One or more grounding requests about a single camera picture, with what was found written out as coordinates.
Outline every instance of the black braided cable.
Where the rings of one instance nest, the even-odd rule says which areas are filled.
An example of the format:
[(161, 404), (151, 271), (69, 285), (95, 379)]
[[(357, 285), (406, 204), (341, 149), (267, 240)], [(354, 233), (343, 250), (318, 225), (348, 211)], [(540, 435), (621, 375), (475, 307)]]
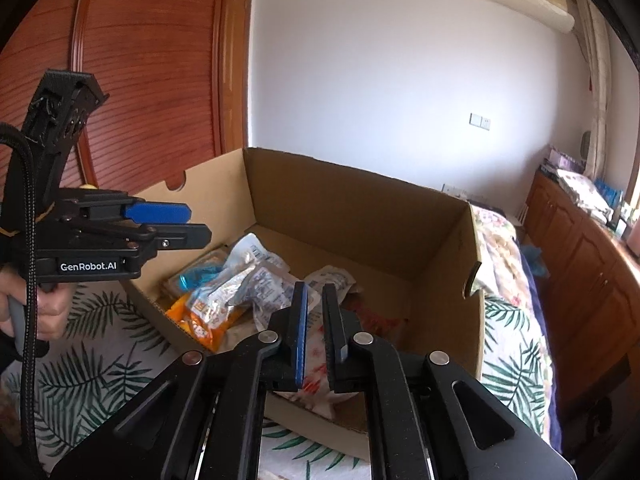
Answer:
[(35, 185), (33, 157), (23, 134), (8, 124), (0, 123), (0, 143), (9, 146), (20, 157), (24, 182), (24, 235), (27, 249), (27, 304), (24, 307), (24, 349), (22, 351), (22, 381), (20, 384), (20, 428), (22, 444), (37, 477), (44, 478), (40, 468), (34, 426), (34, 382), (37, 327), (36, 265), (35, 265)]

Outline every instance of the light switch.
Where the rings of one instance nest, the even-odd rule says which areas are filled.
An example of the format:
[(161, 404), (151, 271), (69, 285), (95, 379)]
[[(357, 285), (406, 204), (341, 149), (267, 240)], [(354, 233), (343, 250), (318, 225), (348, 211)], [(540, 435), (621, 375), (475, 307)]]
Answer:
[(480, 127), (482, 125), (482, 117), (478, 114), (471, 114), (469, 124), (471, 124), (472, 126)]

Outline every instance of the blue gripper pad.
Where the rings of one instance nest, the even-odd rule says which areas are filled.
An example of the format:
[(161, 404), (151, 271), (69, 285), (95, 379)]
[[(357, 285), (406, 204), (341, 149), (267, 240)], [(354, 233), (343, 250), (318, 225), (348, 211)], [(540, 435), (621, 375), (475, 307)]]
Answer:
[(186, 224), (191, 209), (186, 204), (136, 202), (125, 208), (124, 216), (136, 224)]

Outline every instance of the wooden wardrobe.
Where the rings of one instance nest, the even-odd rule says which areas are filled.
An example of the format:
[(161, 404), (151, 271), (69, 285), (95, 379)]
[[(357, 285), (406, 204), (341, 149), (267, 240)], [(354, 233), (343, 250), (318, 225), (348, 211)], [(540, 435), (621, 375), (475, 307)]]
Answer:
[[(88, 121), (62, 185), (181, 186), (184, 170), (244, 141), (250, 4), (229, 0), (225, 10), (226, 1), (39, 0), (0, 53), (0, 121), (21, 126), (47, 68), (91, 72), (110, 97)], [(235, 84), (225, 86), (225, 68)], [(240, 146), (225, 142), (237, 139), (238, 121)], [(0, 192), (10, 155), (2, 148)]]

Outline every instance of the wooden cabinet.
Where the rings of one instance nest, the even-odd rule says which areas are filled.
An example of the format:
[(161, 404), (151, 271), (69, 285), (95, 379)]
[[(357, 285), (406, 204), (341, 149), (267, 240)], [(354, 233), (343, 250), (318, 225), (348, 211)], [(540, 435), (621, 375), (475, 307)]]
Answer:
[(550, 208), (553, 203), (549, 186), (545, 186), (544, 182), (540, 181), (540, 178), (542, 177), (536, 174), (534, 185), (531, 187), (529, 198), (527, 199), (529, 211), (524, 222), (527, 234), (537, 245), (540, 245), (544, 240), (546, 228), (549, 224)]
[(527, 234), (550, 271), (541, 304), (562, 412), (640, 338), (640, 267), (541, 173), (527, 205)]
[(598, 308), (604, 273), (612, 266), (610, 252), (599, 243), (597, 233), (584, 227), (569, 252), (569, 264), (554, 280), (543, 303), (545, 319), (554, 327), (549, 342), (555, 352), (562, 351)]

